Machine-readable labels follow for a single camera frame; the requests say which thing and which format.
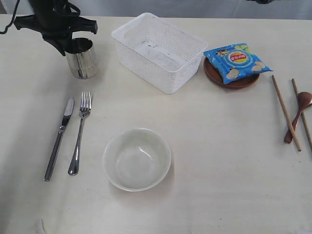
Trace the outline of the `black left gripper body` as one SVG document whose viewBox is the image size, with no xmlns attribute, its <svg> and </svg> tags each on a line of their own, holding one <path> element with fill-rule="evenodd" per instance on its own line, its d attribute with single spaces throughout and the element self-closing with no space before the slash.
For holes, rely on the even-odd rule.
<svg viewBox="0 0 312 234">
<path fill-rule="evenodd" d="M 80 10 L 34 9 L 34 31 L 48 36 L 60 36 L 76 32 L 75 23 L 80 16 Z"/>
</svg>

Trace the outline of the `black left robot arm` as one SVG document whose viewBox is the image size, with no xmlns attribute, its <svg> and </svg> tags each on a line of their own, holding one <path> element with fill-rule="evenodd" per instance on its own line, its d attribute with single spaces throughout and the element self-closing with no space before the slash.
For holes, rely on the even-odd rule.
<svg viewBox="0 0 312 234">
<path fill-rule="evenodd" d="M 39 32 L 44 41 L 64 47 L 74 32 L 96 34 L 95 20 L 81 17 L 80 9 L 68 0 L 30 0 L 33 14 L 19 16 L 14 20 L 17 30 L 22 28 Z"/>
</svg>

